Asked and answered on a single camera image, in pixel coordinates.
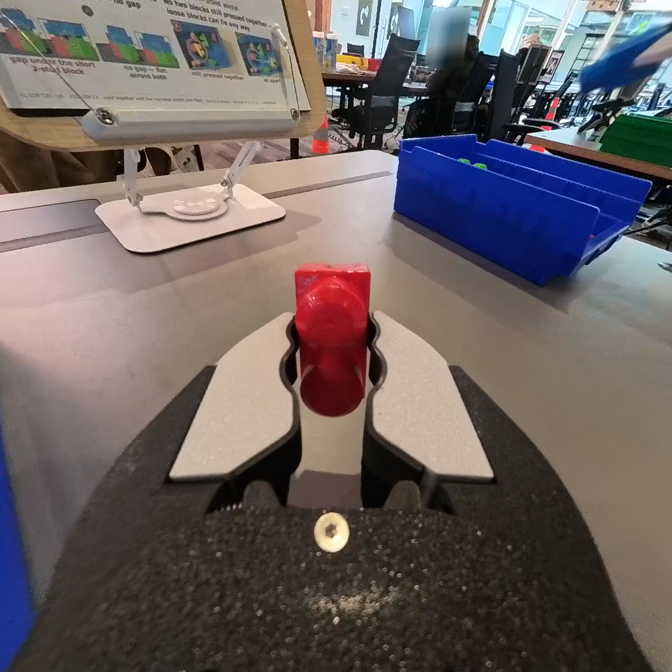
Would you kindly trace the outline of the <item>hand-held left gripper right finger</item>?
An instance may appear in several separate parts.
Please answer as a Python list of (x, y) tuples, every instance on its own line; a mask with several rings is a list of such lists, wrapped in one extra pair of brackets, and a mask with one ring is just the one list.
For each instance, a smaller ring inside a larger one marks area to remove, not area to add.
[(490, 483), (495, 474), (446, 359), (382, 311), (371, 314), (363, 469), (392, 486)]

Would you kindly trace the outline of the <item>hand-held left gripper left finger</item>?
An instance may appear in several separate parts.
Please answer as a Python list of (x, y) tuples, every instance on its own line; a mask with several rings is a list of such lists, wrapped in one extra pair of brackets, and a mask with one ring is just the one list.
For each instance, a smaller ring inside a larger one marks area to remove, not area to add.
[(172, 482), (288, 478), (302, 457), (294, 315), (282, 313), (217, 362), (169, 471)]

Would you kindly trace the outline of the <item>red mega block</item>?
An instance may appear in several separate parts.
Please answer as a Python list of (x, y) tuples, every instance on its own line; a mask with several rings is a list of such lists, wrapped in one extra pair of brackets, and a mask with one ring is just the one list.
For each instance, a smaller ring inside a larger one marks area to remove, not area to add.
[(295, 271), (300, 396), (319, 415), (348, 415), (364, 399), (370, 287), (366, 264)]

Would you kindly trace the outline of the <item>blue storage bin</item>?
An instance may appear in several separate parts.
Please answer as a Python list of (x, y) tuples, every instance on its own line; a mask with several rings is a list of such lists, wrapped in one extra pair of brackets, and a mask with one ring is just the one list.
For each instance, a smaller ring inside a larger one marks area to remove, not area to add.
[(7, 671), (35, 619), (18, 508), (1, 446), (1, 670)]
[(404, 139), (394, 211), (543, 286), (608, 251), (634, 223), (651, 186), (473, 134)]

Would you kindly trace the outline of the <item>blue mega block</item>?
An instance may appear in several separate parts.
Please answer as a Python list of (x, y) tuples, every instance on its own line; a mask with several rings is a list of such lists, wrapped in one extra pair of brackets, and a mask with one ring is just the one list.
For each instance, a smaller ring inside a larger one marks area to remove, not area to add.
[(583, 68), (579, 91), (623, 88), (649, 78), (671, 58), (671, 24), (657, 26), (626, 39), (599, 60)]

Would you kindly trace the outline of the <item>black office chair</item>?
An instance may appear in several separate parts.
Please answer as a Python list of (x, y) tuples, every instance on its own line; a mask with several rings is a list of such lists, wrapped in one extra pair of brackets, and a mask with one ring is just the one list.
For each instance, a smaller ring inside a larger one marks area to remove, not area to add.
[(506, 126), (513, 123), (516, 82), (526, 56), (527, 48), (520, 49), (516, 55), (504, 50), (500, 52), (495, 67), (492, 94), (486, 106), (484, 125), (479, 137), (481, 142), (505, 139), (508, 132)]
[(392, 35), (373, 80), (339, 88), (340, 106), (332, 110), (329, 128), (347, 151), (382, 149), (384, 136), (396, 130), (399, 98), (419, 45)]

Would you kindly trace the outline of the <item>dark wooden table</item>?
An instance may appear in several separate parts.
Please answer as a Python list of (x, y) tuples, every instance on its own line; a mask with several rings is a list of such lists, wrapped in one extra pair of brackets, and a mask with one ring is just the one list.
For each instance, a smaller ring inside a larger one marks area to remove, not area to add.
[[(326, 88), (357, 88), (371, 84), (376, 73), (370, 71), (340, 72), (323, 71), (322, 79)], [(427, 87), (424, 83), (404, 83), (401, 88), (401, 97), (423, 97), (427, 95)]]

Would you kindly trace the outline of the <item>stack of green bins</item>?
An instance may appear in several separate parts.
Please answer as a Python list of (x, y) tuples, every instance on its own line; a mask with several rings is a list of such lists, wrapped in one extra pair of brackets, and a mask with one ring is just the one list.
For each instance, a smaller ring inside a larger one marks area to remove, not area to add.
[(600, 139), (604, 153), (671, 167), (671, 118), (622, 114)]

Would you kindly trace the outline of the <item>instruction board on white stand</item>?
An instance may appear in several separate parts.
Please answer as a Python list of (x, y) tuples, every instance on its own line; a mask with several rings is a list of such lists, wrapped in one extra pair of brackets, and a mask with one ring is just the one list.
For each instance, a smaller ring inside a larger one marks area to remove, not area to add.
[[(2, 1), (1, 131), (70, 153), (122, 150), (122, 199), (97, 216), (154, 254), (275, 223), (240, 183), (262, 141), (326, 112), (303, 1)], [(140, 151), (242, 140), (219, 181), (143, 196)]]

